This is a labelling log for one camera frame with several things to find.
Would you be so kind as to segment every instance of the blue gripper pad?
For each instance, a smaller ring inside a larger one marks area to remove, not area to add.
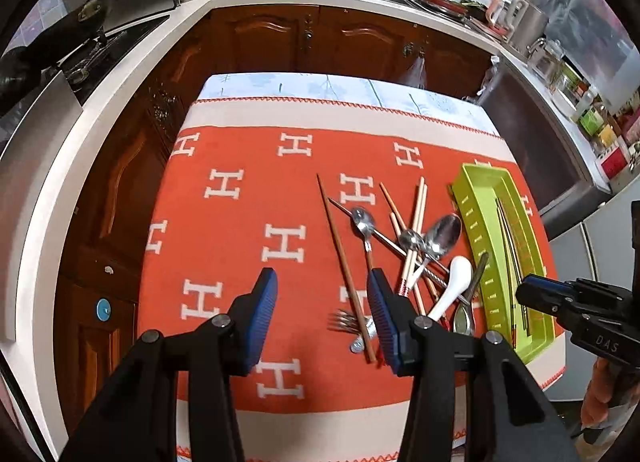
[[[234,355],[237,366],[234,372],[240,373],[232,375],[247,375],[260,360],[277,296],[276,272],[265,267],[251,293],[238,296],[231,304],[228,315],[234,321],[238,334],[239,343],[235,347],[241,350]]]
[[[367,299],[386,364],[397,376],[413,375],[417,345],[411,338],[410,323],[417,316],[414,306],[391,290],[382,269],[369,273]]]

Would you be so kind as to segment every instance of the stainless steel appliance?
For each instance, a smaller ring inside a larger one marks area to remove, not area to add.
[[[513,0],[505,18],[509,32],[504,47],[526,62],[529,49],[544,34],[549,17],[527,0]]]

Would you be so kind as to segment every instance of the refrigerator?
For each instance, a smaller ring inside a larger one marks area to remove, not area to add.
[[[640,200],[640,177],[594,213],[551,240],[558,279],[584,278],[631,290],[634,250],[631,246],[631,202]],[[570,343],[566,372],[546,392],[550,400],[582,400],[595,356]]]

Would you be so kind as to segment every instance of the tablecloth border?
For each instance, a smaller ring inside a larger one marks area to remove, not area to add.
[[[423,119],[424,121],[430,121],[431,123],[438,123],[440,125],[452,127],[455,129],[466,130],[466,131],[474,132],[476,134],[481,134],[481,135],[489,135],[495,139],[498,139],[498,141],[504,141],[504,138],[500,137],[500,135],[495,135],[490,132],[485,132],[484,130],[467,127],[464,125],[460,125],[458,123],[451,123],[450,121],[443,121],[442,119],[436,119],[436,118],[425,116],[422,114],[415,114],[413,112],[406,112],[405,110],[398,110],[395,108],[386,108],[386,107],[380,107],[375,105],[365,105],[362,103],[352,103],[349,101],[336,101],[332,99],[313,99],[313,98],[285,97],[285,96],[247,96],[247,97],[225,97],[225,98],[215,98],[215,99],[196,99],[191,105],[193,106],[200,103],[213,103],[218,101],[288,101],[288,102],[298,102],[298,103],[300,102],[316,103],[316,104],[322,104],[322,105],[340,105],[340,106],[346,106],[350,108],[373,109],[373,110],[376,110],[377,112],[386,112],[390,114]]]

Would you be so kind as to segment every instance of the metal spoon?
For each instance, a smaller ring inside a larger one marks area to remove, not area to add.
[[[424,240],[420,236],[420,233],[415,232],[413,229],[405,229],[402,231],[398,237],[398,243],[405,251],[421,251],[424,247]]]
[[[476,320],[474,318],[474,310],[471,301],[476,295],[480,278],[482,278],[482,275],[484,274],[484,269],[486,268],[488,260],[489,253],[482,253],[473,278],[471,279],[467,290],[463,293],[463,296],[469,303],[460,302],[456,309],[456,313],[453,315],[453,332],[465,334],[467,336],[473,336],[476,333]]]
[[[373,216],[366,209],[360,206],[351,208],[351,220],[354,226],[362,235],[364,242],[364,254],[367,259],[367,269],[373,269],[373,258],[371,256],[371,235],[376,229],[376,222]]]
[[[407,284],[415,283],[429,262],[437,261],[451,251],[451,248],[456,245],[460,238],[460,233],[462,233],[462,221],[454,213],[445,215],[431,226],[422,238],[421,250],[424,254],[424,260],[420,267],[409,277]]]
[[[342,211],[345,215],[347,215],[348,217],[351,217],[351,211],[349,211],[347,208],[345,208],[342,204],[340,204],[339,202],[336,202],[334,199],[332,199],[331,197],[327,197],[329,202],[331,202],[331,204],[333,204],[336,208],[338,208],[340,211]],[[406,251],[404,251],[404,249],[402,249],[398,244],[396,244],[395,242],[393,242],[392,239],[388,238],[387,236],[383,235],[380,231],[378,231],[377,229],[373,230],[373,236],[375,236],[375,238],[377,240],[379,240],[380,243],[384,244],[386,247],[388,247],[389,249],[391,249],[396,255],[399,255],[400,257],[405,257],[406,256]],[[425,276],[427,276],[428,278],[431,279],[431,281],[433,283],[435,283],[437,286],[442,287],[443,289],[446,288],[447,284],[444,282],[444,280],[442,280],[438,275],[436,275],[433,271],[430,271],[429,269],[425,268],[424,270],[424,274]]]

